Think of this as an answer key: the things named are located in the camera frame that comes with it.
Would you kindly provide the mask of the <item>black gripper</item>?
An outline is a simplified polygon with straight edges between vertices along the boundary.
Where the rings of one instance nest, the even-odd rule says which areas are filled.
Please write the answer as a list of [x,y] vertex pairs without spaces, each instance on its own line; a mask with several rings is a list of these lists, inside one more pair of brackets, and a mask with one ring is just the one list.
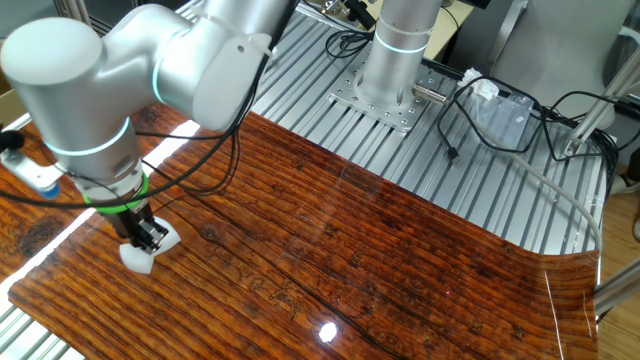
[[102,216],[113,226],[121,238],[127,238],[125,245],[154,255],[159,252],[163,239],[169,234],[162,224],[163,219],[153,218],[148,202],[141,202],[131,209],[113,212],[111,208]]

